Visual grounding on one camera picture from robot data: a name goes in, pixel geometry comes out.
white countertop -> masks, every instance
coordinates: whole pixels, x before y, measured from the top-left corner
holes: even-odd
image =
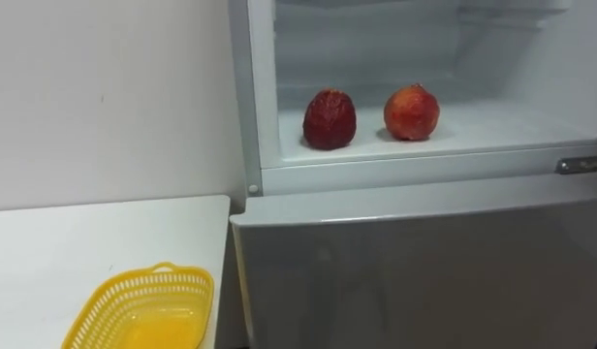
[[[59,348],[99,285],[162,261],[214,277],[213,348],[229,209],[214,196],[0,211],[0,349]]]

plastic basket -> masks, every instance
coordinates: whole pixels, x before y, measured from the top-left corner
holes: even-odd
[[[161,263],[101,285],[62,349],[195,349],[204,339],[213,280],[199,268]]]

red fruit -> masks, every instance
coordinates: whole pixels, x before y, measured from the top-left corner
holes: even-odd
[[[302,134],[314,148],[333,150],[347,145],[357,132],[357,115],[350,97],[342,91],[320,91],[309,103]]]
[[[436,128],[440,113],[436,97],[416,83],[395,92],[387,101],[385,124],[401,141],[422,141]]]

white wall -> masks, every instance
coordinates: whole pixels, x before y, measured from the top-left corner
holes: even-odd
[[[0,209],[243,192],[227,0],[0,0]]]

metal hinge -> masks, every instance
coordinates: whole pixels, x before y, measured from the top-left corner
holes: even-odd
[[[560,175],[577,175],[597,172],[597,156],[561,159],[554,170]]]

